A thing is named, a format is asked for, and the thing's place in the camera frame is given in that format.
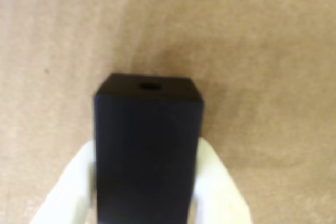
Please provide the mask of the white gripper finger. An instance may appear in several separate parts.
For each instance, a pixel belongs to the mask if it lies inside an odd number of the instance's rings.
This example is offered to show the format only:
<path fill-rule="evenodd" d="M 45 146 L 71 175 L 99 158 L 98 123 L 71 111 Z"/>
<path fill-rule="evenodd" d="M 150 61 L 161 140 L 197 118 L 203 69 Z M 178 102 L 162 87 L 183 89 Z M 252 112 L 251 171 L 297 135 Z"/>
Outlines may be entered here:
<path fill-rule="evenodd" d="M 96 191 L 95 144 L 85 143 L 67 164 L 31 223 L 85 223 Z"/>
<path fill-rule="evenodd" d="M 252 223 L 250 207 L 210 143 L 197 150 L 194 200 L 196 223 Z"/>

